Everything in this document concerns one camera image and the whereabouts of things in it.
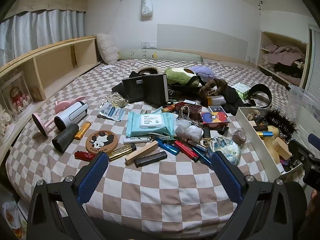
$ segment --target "metal bolt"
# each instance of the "metal bolt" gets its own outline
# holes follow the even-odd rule
[[[43,179],[40,179],[40,180],[37,181],[37,185],[41,186],[43,184],[43,182],[44,182]]]
[[[74,180],[74,178],[75,178],[74,176],[69,175],[69,176],[66,176],[65,181],[66,181],[66,182],[71,182],[71,181]]]
[[[282,179],[276,179],[276,183],[278,184],[278,185],[283,185],[283,181],[282,181]]]
[[[252,175],[248,175],[245,177],[245,179],[249,182],[253,182],[254,181],[254,177]]]

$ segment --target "person's hand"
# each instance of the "person's hand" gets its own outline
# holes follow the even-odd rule
[[[320,193],[314,189],[310,196],[311,200],[309,202],[308,209],[306,211],[306,217],[313,215],[319,209],[319,206],[318,206],[319,198],[320,198]]]

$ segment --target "beige valance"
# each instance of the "beige valance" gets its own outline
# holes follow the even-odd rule
[[[16,0],[5,16],[5,19],[20,12],[33,12],[43,9],[85,12],[87,9],[87,0]]]

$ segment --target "panda coaster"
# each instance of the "panda coaster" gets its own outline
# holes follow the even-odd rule
[[[118,137],[111,131],[100,130],[92,133],[85,142],[85,147],[90,153],[112,152],[118,145]]]

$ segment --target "gray curtain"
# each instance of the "gray curtain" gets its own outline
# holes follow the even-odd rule
[[[5,64],[33,49],[83,36],[84,12],[26,12],[10,17],[0,24],[0,49],[5,50]]]

